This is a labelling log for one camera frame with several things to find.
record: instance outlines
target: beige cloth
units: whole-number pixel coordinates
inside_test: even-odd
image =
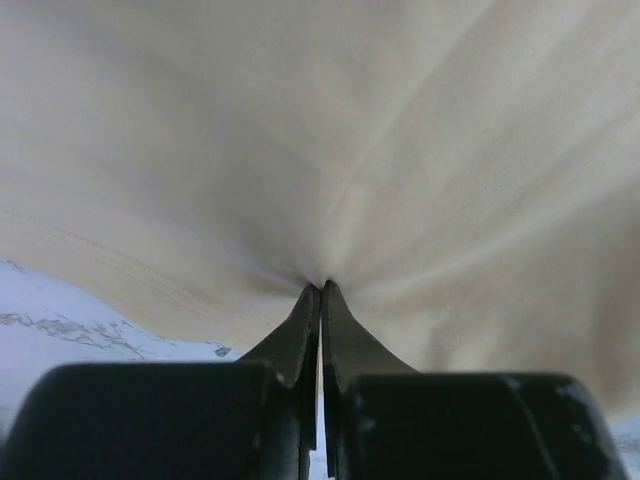
[[[639,409],[637,1],[0,5],[0,255],[241,350],[331,277],[416,367]]]

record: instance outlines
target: white surface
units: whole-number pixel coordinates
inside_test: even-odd
[[[618,452],[633,480],[640,479],[640,416],[619,422],[612,428]]]
[[[239,357],[239,352],[215,341],[162,338],[77,287],[0,259],[0,441],[31,386],[53,366],[96,361],[220,362]],[[318,437],[319,450],[311,454],[313,480],[326,478],[323,428]]]

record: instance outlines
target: clip jaw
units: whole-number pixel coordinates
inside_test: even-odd
[[[424,374],[304,289],[229,364],[59,367],[32,390],[0,480],[307,480],[322,324],[329,474],[337,480],[625,479],[587,390],[549,374]]]

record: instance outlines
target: black plastic part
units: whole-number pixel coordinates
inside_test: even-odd
[[[239,363],[262,362],[276,375],[262,442],[265,478],[309,477],[309,451],[316,448],[320,292],[310,285],[289,318]]]
[[[0,478],[306,480],[319,301],[305,289],[289,318],[234,364],[54,369],[21,409]]]
[[[420,374],[323,291],[327,457],[337,480],[625,479],[587,390],[562,375]]]
[[[327,471],[334,477],[343,396],[351,381],[367,373],[406,374],[416,370],[393,355],[358,323],[338,285],[331,281],[322,291],[321,324]]]

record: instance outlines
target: cream fabric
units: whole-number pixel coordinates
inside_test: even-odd
[[[639,409],[637,1],[0,5],[0,255],[242,350],[333,278],[423,370]]]

